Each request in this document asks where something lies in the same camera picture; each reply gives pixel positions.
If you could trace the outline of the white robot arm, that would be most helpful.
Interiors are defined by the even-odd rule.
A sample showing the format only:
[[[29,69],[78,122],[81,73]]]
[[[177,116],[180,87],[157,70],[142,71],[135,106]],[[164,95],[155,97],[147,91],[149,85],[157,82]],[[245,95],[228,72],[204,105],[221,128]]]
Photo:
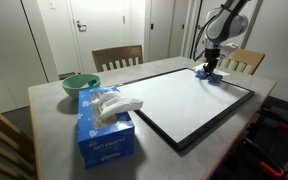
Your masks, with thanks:
[[[205,58],[203,66],[207,75],[211,75],[220,56],[221,44],[244,33],[248,26],[248,18],[240,15],[249,0],[227,0],[219,8],[211,10],[207,15]]]

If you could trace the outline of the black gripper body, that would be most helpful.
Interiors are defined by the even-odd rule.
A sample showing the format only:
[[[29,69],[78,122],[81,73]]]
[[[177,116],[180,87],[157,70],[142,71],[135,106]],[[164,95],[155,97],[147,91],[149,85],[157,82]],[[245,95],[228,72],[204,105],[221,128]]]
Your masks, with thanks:
[[[206,49],[205,50],[207,67],[209,69],[214,69],[216,67],[219,56],[220,56],[220,50],[219,49]]]

